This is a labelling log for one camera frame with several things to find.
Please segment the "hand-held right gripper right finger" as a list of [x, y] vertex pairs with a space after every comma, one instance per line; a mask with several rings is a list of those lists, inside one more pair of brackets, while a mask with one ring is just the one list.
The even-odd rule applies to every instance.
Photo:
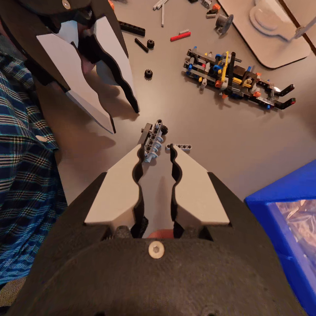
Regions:
[[173, 236], [181, 238], [186, 230], [211, 238], [207, 226], [227, 226], [230, 220], [208, 172], [176, 144], [170, 145], [172, 177], [171, 218]]

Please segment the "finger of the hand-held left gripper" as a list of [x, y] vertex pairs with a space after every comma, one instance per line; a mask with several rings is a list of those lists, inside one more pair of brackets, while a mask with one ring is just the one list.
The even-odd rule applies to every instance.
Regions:
[[124, 38], [116, 16], [96, 18], [79, 38], [78, 50], [91, 64], [103, 62], [135, 113], [140, 112]]
[[116, 133], [111, 115], [101, 106], [98, 94], [87, 83], [76, 43], [55, 34], [38, 35], [38, 41], [68, 85], [66, 95], [102, 128]]

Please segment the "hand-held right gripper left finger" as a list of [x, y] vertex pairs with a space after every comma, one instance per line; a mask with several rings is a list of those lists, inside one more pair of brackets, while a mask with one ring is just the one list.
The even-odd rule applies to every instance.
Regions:
[[126, 226], [134, 238], [143, 237], [148, 226], [139, 184], [144, 158], [144, 145], [137, 144], [108, 169], [85, 218], [85, 225], [107, 225], [112, 233], [118, 227]]

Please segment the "small grey lego beam assembly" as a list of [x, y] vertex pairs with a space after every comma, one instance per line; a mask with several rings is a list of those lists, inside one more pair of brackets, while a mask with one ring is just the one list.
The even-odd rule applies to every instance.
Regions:
[[140, 137], [139, 143], [144, 145], [144, 162], [150, 163], [158, 157], [157, 152], [164, 141], [163, 136], [168, 133], [168, 128], [158, 119], [154, 124], [147, 123], [141, 132], [144, 132], [144, 136]]

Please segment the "short black lego axle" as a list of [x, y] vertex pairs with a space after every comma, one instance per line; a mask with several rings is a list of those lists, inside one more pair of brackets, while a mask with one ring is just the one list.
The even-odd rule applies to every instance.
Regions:
[[149, 52], [149, 48], [145, 46], [138, 38], [135, 38], [135, 43], [145, 52]]

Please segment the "long black lego beam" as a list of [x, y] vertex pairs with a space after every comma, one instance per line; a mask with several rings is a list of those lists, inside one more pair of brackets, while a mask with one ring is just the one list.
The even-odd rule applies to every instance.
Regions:
[[122, 31], [145, 37], [145, 29], [126, 22], [118, 21]]

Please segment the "red lego axle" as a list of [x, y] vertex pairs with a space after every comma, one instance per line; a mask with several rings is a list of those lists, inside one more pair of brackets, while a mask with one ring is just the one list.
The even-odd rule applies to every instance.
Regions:
[[191, 36], [191, 32], [190, 31], [187, 31], [187, 32], [184, 32], [184, 33], [181, 33], [179, 35], [176, 35], [176, 36], [173, 36], [170, 38], [170, 41], [171, 42], [175, 42], [175, 41], [178, 41], [180, 39], [183, 39], [183, 38], [187, 38], [187, 37], [190, 37]]

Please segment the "orange and black lego connector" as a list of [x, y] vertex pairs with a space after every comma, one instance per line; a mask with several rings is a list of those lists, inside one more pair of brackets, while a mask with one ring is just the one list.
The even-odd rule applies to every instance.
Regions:
[[219, 10], [221, 9], [221, 6], [216, 3], [213, 5], [213, 7], [207, 11], [206, 18], [207, 19], [213, 19], [216, 18], [217, 14], [219, 13]]

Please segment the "grey lego wheel hub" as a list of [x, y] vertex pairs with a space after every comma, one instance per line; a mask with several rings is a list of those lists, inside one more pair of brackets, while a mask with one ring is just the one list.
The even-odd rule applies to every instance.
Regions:
[[219, 35], [224, 35], [227, 33], [232, 22], [234, 20], [234, 15], [224, 16], [220, 14], [215, 23], [215, 29]]

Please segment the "large multicoloured lego chassis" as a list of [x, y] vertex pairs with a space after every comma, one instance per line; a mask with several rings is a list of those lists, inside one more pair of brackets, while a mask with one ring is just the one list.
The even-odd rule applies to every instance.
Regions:
[[242, 60], [236, 58], [235, 52], [201, 54], [195, 46], [188, 49], [186, 56], [184, 73], [196, 81], [200, 91], [209, 86], [216, 89], [223, 99], [250, 101], [266, 110], [285, 110], [296, 103], [295, 98], [284, 102], [279, 100], [294, 90], [293, 84], [280, 90], [269, 80], [263, 80], [261, 73], [255, 72], [253, 67], [241, 67]]

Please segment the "person's left hand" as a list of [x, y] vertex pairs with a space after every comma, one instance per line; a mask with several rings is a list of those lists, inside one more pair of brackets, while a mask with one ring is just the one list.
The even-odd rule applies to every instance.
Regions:
[[91, 63], [89, 60], [87, 60], [84, 56], [81, 57], [81, 69], [84, 74], [90, 73], [96, 64]]

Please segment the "blue plastic bin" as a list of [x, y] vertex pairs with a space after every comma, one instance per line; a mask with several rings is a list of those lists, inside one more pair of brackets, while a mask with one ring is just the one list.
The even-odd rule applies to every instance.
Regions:
[[308, 315], [316, 315], [316, 274], [278, 210], [277, 202], [316, 199], [316, 161], [249, 195], [244, 202], [269, 236], [288, 283]]

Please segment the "blue plaid shirt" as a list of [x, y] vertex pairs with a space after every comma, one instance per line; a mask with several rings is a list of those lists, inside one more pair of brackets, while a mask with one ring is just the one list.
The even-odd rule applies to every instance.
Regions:
[[1, 34], [0, 284], [26, 277], [67, 205], [57, 142], [43, 117], [24, 57]]

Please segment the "crumpled clear plastic bag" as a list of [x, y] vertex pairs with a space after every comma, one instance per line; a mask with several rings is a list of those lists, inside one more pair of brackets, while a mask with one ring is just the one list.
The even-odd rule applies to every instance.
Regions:
[[313, 273], [316, 273], [316, 200], [277, 202], [295, 241], [303, 251]]

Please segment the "white plastic stand base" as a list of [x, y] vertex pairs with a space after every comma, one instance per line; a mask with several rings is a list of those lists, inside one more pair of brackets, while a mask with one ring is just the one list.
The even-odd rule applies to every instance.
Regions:
[[296, 32], [294, 23], [275, 0], [254, 0], [249, 19], [256, 29], [267, 36], [279, 36], [290, 41]]

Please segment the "beige board with dark edge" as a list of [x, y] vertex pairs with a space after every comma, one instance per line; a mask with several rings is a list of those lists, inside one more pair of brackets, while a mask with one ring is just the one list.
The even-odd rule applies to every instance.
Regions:
[[[266, 68], [278, 69], [290, 65], [305, 59], [312, 52], [310, 43], [304, 35], [298, 39], [286, 41], [279, 36], [267, 36], [256, 29], [249, 19], [249, 12], [254, 6], [254, 0], [221, 0], [218, 2], [227, 15], [234, 15], [233, 25], [257, 60]], [[295, 27], [300, 27], [301, 25], [285, 2], [278, 2]]]

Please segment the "thin metal stand rod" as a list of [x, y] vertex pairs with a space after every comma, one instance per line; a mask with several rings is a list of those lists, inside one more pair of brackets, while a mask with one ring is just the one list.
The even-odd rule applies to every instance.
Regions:
[[316, 17], [314, 17], [307, 25], [298, 27], [292, 39], [298, 39], [315, 24], [316, 24]]

